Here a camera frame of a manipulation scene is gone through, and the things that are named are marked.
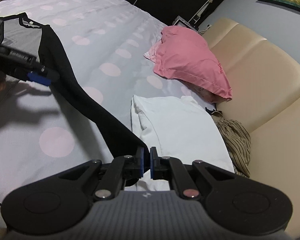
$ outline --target striped garment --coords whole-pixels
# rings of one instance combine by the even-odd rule
[[[248,164],[250,162],[250,135],[242,124],[236,120],[226,120],[221,111],[211,114],[218,130],[226,144],[228,153],[234,165],[234,172],[249,178]]]

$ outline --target white pillowcase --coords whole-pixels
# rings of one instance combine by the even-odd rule
[[[203,160],[234,172],[226,145],[211,116],[191,96],[143,98],[134,95],[132,131],[158,156],[178,158],[183,164]],[[169,190],[166,181],[150,179],[150,171],[137,190]]]

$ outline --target bedsheet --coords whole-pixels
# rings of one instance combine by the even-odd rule
[[[84,90],[131,129],[134,94],[192,95],[153,73],[143,57],[165,26],[124,0],[6,0],[0,16],[26,12],[59,36]],[[112,156],[96,125],[50,88],[19,82],[0,104],[0,201],[22,185],[91,159]]]

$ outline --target light blue wall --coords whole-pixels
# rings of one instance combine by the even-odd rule
[[[300,64],[300,13],[259,2],[258,0],[224,0],[200,25],[205,29],[221,17],[239,22],[283,49]]]

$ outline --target pink pillowcase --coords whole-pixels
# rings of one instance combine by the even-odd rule
[[[145,54],[155,62],[154,73],[189,82],[225,100],[232,99],[223,68],[202,36],[185,27],[167,26],[162,30],[160,43]]]

